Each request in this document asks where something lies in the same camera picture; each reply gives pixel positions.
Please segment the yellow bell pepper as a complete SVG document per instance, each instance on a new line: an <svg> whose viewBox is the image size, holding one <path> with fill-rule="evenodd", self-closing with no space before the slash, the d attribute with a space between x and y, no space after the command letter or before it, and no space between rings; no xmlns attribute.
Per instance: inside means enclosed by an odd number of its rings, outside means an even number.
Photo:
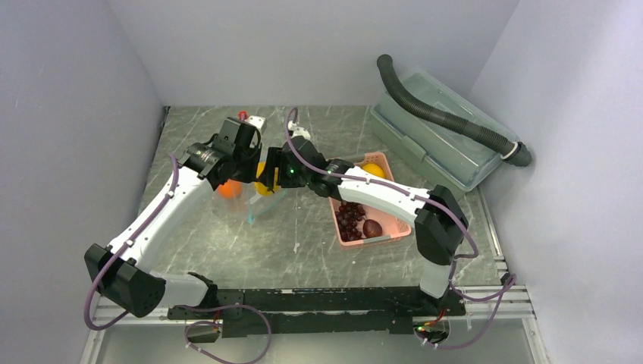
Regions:
<svg viewBox="0 0 643 364"><path fill-rule="evenodd" d="M265 161L260 161L257 165L256 178L259 178L261 176L264 169L265 169ZM272 194L275 194L280 189L280 187L277 185L277 179L278 179L278 176L275 175L273 187L271 190L266 185L264 185L263 183L257 180L254 183L256 192L261 196L270 196Z"/></svg>

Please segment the clear zip top bag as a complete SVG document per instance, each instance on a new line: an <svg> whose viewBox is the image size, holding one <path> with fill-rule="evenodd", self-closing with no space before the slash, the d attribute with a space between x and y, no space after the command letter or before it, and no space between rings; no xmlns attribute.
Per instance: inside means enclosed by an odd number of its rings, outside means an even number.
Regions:
<svg viewBox="0 0 643 364"><path fill-rule="evenodd" d="M275 194L261 196L256 192L254 183L243 184L243 193L237 199L224 199L215 191L215 201L225 202L229 212L238 216L245 215L247 222L253 224L267 216L286 195L285 190L280 188Z"/></svg>

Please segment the orange fruit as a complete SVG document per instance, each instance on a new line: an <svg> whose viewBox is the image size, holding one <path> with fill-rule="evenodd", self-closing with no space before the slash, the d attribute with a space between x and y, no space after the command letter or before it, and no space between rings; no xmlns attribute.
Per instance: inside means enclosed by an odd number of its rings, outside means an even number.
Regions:
<svg viewBox="0 0 643 364"><path fill-rule="evenodd" d="M235 180L228 180L219 185L216 191L224 199L237 199L243 193L243 184Z"/></svg>

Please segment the yellow mango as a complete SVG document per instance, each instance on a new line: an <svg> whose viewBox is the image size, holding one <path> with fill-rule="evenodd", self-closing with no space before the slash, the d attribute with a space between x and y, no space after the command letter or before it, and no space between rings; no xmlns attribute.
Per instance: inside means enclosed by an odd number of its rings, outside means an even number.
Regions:
<svg viewBox="0 0 643 364"><path fill-rule="evenodd" d="M384 179L387 178L386 171L378 164L366 163L361 166L361 169L376 177L384 178Z"/></svg>

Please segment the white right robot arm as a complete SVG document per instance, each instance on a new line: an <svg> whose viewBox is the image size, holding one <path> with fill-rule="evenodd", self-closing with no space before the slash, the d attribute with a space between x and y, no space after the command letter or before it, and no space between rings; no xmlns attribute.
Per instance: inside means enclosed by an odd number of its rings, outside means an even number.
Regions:
<svg viewBox="0 0 643 364"><path fill-rule="evenodd" d="M376 177L340 158L326 159L302 136L271 147L257 177L269 190L307 187L318 196L356 202L406 222L424 259L419 308L435 315L447 305L456 251L468 237L468 221L449 189L409 187Z"/></svg>

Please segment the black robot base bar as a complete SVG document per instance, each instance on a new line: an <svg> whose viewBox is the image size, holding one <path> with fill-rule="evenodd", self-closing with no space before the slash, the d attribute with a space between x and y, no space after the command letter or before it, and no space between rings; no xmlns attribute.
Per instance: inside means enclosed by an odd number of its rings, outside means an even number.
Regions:
<svg viewBox="0 0 643 364"><path fill-rule="evenodd" d="M423 321L465 314L455 293L435 299L419 287L220 289L196 311L179 306L168 310L168 318L175 321L217 318L225 338L264 334L267 327L274 334L409 334Z"/></svg>

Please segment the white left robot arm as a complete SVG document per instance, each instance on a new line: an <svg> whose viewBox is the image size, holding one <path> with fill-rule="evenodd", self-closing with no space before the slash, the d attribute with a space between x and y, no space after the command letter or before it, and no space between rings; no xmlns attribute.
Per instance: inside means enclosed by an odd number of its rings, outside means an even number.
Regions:
<svg viewBox="0 0 643 364"><path fill-rule="evenodd" d="M266 119L226 118L207 143L171 157L172 172L157 196L134 222L106 246L94 243L84 255L91 291L142 318L157 306L188 306L198 318L218 308L217 285L196 273L153 271L164 245L202 201L228 181L253 183Z"/></svg>

